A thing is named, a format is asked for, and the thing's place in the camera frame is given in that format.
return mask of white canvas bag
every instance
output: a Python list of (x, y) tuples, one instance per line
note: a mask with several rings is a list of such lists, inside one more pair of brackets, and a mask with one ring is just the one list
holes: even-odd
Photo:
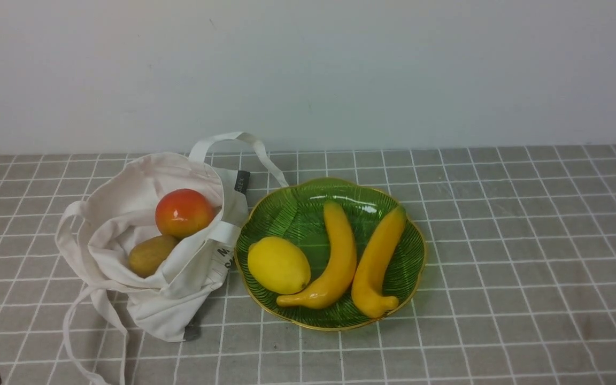
[[(56, 245), (68, 264), (87, 283), (73, 302), (63, 324), (64, 346), (71, 361), (96, 385), (103, 378), (85, 370), (73, 355), (70, 320), (73, 311), (90, 297), (98, 313), (124, 336), (120, 385), (125, 385), (127, 329), (113, 308), (107, 290), (128, 296), (127, 311), (135, 324), (164, 341), (185, 340), (186, 326), (208, 294), (227, 277), (232, 248), (246, 221), (249, 208), (238, 170), (203, 163), (213, 143), (237, 140), (250, 144), (259, 160), (286, 186), (283, 173), (269, 159), (265, 146), (254, 136), (233, 132), (203, 139), (189, 158), (176, 153), (157, 153), (130, 161), (99, 187), (87, 201), (74, 202), (61, 217)], [(203, 194), (218, 213), (211, 224), (183, 239), (151, 277), (140, 278), (128, 267), (127, 256), (136, 244), (159, 235), (155, 210), (159, 200), (178, 188)], [(78, 238), (71, 233), (73, 217), (84, 220)]]

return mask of banana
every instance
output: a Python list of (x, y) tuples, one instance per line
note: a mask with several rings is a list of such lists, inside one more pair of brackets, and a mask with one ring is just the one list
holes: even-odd
[(357, 265), (355, 237), (349, 218), (339, 204), (329, 201), (325, 202), (323, 215), (330, 248), (327, 268), (302, 291), (277, 297), (277, 305), (281, 307), (325, 309), (349, 290)]
[(351, 297), (361, 313), (376, 319), (398, 307), (398, 298), (382, 296), (384, 273), (405, 229), (405, 209), (399, 205), (374, 229), (353, 278)]

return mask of lemon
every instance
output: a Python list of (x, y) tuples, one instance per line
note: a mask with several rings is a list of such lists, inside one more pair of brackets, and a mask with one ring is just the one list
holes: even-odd
[(267, 236), (249, 247), (249, 273), (264, 288), (294, 294), (310, 282), (310, 265), (303, 251), (286, 239)]

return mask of green plate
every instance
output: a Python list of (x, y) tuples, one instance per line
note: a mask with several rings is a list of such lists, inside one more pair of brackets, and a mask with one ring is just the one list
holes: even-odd
[[(266, 236), (280, 236), (303, 250), (311, 265), (312, 279), (320, 276), (329, 259), (329, 240), (322, 217), (325, 200), (335, 200), (349, 216), (362, 255), (369, 237), (379, 221), (399, 205), (389, 195), (373, 188), (358, 186), (335, 178), (319, 178), (274, 191), (252, 210), (249, 221), (235, 247), (235, 262), (242, 272), (249, 295), (267, 312), (310, 329), (345, 330), (371, 324), (353, 304), (350, 291), (335, 304), (322, 310), (307, 307), (279, 307), (277, 294), (262, 287), (249, 273), (249, 246)], [(415, 294), (426, 263), (425, 240), (420, 230), (408, 219), (401, 241), (384, 276), (383, 294), (395, 295), (401, 309)]]

